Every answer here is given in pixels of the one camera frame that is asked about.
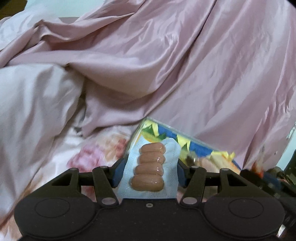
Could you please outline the sausage pack light blue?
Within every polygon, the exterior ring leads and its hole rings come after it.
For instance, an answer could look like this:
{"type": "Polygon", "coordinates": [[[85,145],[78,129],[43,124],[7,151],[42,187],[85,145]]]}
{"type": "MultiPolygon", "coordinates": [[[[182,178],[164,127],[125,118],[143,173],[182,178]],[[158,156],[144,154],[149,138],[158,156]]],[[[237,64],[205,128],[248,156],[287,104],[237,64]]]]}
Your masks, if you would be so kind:
{"type": "Polygon", "coordinates": [[[129,152],[117,195],[121,199],[176,199],[180,152],[173,138],[150,143],[140,137],[129,152]]]}

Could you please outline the red spicy snack packet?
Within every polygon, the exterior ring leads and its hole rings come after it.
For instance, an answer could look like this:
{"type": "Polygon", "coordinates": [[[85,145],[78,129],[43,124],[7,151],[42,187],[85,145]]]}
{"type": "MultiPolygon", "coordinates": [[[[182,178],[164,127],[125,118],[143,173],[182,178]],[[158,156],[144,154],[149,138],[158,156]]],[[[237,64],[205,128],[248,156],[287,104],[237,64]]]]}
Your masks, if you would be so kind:
{"type": "Polygon", "coordinates": [[[261,174],[264,172],[264,169],[262,168],[262,163],[260,163],[259,161],[255,161],[250,169],[251,172],[256,173],[256,174],[261,174]]]}

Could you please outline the grey shallow cardboard box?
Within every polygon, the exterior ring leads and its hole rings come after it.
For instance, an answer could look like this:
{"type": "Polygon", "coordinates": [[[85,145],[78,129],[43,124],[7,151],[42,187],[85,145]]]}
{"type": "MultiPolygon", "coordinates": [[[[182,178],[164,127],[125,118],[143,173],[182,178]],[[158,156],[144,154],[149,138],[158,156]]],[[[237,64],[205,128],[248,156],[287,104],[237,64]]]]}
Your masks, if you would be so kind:
{"type": "Polygon", "coordinates": [[[181,147],[179,159],[187,166],[189,166],[186,161],[187,156],[201,158],[210,156],[212,152],[217,151],[214,147],[196,138],[190,137],[171,126],[148,117],[140,122],[137,129],[132,134],[132,137],[127,144],[124,154],[125,157],[128,156],[130,150],[139,141],[140,137],[143,137],[150,143],[161,142],[167,138],[173,138],[181,147]]]}

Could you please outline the floral pink quilt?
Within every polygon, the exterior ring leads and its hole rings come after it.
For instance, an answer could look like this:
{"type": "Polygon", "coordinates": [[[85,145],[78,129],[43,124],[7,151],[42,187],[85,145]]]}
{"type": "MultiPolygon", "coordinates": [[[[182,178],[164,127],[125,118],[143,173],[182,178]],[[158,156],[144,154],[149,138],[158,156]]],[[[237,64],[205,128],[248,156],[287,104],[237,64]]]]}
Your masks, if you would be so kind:
{"type": "Polygon", "coordinates": [[[99,166],[112,166],[122,158],[135,126],[112,126],[95,131],[91,136],[83,138],[69,128],[61,133],[41,166],[30,173],[20,171],[13,178],[13,183],[20,187],[21,178],[28,177],[29,183],[21,188],[14,200],[18,203],[22,198],[57,177],[69,168],[77,168],[79,172],[91,172],[99,166]]]}

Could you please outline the pale pink duvet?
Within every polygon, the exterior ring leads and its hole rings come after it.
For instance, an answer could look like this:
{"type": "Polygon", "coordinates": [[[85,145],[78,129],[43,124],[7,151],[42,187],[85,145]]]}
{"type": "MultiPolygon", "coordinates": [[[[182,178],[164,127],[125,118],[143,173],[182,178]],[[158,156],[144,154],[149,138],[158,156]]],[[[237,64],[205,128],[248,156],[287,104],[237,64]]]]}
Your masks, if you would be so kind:
{"type": "Polygon", "coordinates": [[[25,10],[1,20],[1,221],[36,174],[54,138],[73,116],[84,77],[51,63],[12,64],[36,25],[53,20],[25,10]]]}

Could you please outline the shiny pink satin sheet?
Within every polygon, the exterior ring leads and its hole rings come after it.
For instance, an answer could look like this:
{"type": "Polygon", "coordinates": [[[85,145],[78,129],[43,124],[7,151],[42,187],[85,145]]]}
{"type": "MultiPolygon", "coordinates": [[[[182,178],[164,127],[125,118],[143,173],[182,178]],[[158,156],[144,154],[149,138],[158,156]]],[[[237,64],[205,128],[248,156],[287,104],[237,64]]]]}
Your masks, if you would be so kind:
{"type": "Polygon", "coordinates": [[[54,63],[84,75],[83,135],[145,116],[250,167],[280,159],[295,123],[289,1],[107,1],[64,23],[48,11],[1,22],[1,66],[54,63]]]}

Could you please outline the brown wooden headboard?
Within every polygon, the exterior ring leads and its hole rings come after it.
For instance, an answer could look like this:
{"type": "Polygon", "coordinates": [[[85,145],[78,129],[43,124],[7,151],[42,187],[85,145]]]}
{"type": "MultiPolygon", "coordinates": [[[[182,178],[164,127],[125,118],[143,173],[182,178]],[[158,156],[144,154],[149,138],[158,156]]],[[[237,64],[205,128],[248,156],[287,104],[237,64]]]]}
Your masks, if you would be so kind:
{"type": "Polygon", "coordinates": [[[0,0],[0,20],[23,11],[26,4],[26,0],[0,0]]]}

